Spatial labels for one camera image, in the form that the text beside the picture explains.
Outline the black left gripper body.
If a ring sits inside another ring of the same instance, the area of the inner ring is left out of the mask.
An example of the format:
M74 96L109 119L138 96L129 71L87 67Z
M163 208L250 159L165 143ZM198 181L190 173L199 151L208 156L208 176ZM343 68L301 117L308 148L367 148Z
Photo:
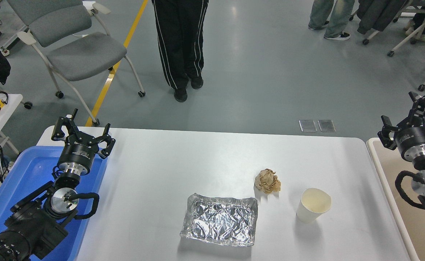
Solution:
M66 138L66 144L57 162L60 168L66 163L76 163L85 168L91 168L99 147L94 143L92 135L74 133Z

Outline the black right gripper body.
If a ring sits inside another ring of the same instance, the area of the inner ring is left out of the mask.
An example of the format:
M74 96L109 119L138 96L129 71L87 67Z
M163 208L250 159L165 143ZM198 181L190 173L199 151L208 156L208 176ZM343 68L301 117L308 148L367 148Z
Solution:
M404 129L396 134L396 145L404 160L425 155L425 125Z

